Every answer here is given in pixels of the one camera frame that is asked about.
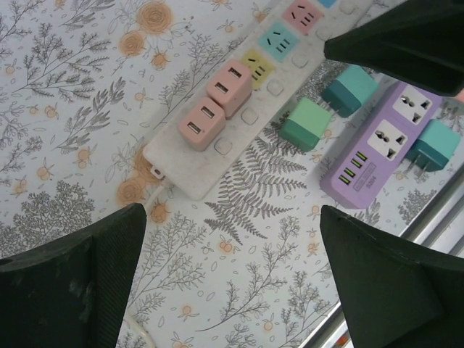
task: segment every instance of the teal socket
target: teal socket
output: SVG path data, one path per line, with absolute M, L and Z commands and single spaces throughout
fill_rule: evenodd
M 426 172 L 446 167 L 459 145 L 461 137 L 438 120 L 431 120 L 406 158 Z
M 299 39 L 280 22 L 274 22 L 258 40 L 258 44 L 278 62 L 298 44 Z
M 358 111 L 377 88 L 377 82 L 364 69 L 350 65 L 320 96 L 341 117 L 346 118 Z
M 330 121 L 330 112 L 308 98 L 301 98 L 282 125 L 279 136 L 308 152 L 318 145 Z

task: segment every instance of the green charger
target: green charger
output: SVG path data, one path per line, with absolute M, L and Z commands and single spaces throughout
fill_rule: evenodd
M 438 120 L 430 120 L 406 158 L 425 172 L 446 167 L 461 137 Z
M 309 100 L 301 98 L 279 130 L 279 136 L 304 152 L 318 145 L 332 115 Z

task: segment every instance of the pink charger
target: pink charger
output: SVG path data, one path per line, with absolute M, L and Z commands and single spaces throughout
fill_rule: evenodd
M 204 96 L 182 119 L 178 130 L 191 147 L 204 151 L 224 127 L 224 110 Z
M 208 96 L 218 103 L 230 119 L 252 95 L 252 72 L 237 59 L 230 59 L 210 79 Z

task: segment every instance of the floral tablecloth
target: floral tablecloth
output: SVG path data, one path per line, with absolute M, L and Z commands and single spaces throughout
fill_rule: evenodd
M 144 144 L 275 3 L 3 1 L 0 257 L 148 199 L 160 182 Z M 376 0 L 363 20 L 395 3 Z M 298 96 L 317 98 L 343 68 L 324 62 Z M 203 202 L 175 188 L 159 197 L 128 303 L 158 347 L 305 339 L 337 302 L 318 229 L 322 205 L 336 203 L 318 181 L 371 107 L 334 117 L 309 154 L 277 142 L 275 120 Z M 437 117 L 462 134 L 463 115 L 447 101 Z M 368 209 L 351 213 L 399 233 L 463 160 L 459 151 L 422 176 L 403 164 Z M 143 342 L 123 328 L 118 346 Z

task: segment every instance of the teal charger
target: teal charger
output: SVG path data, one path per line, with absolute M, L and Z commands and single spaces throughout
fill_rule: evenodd
M 377 88 L 377 82 L 364 69 L 350 65 L 320 96 L 341 117 L 346 118 L 358 111 Z
M 446 167 L 461 137 L 438 120 L 430 120 L 406 158 L 425 172 Z

